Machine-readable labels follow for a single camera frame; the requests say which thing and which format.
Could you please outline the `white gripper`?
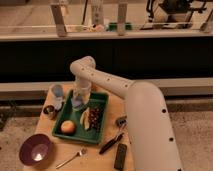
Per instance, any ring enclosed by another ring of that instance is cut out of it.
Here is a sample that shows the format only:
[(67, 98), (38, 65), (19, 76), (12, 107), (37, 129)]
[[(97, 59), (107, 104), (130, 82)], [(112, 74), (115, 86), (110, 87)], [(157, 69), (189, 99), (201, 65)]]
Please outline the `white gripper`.
[(89, 102), (91, 92), (91, 82), (81, 77), (75, 77), (73, 97), (75, 100), (81, 100), (84, 104)]

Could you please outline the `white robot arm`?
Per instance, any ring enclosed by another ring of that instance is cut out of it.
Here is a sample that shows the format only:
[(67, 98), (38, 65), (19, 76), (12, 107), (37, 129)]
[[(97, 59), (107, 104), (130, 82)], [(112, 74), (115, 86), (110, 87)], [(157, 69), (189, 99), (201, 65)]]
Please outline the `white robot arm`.
[(77, 85), (91, 82), (124, 100), (135, 171), (184, 171), (172, 123), (161, 90), (95, 69), (93, 57), (70, 64)]

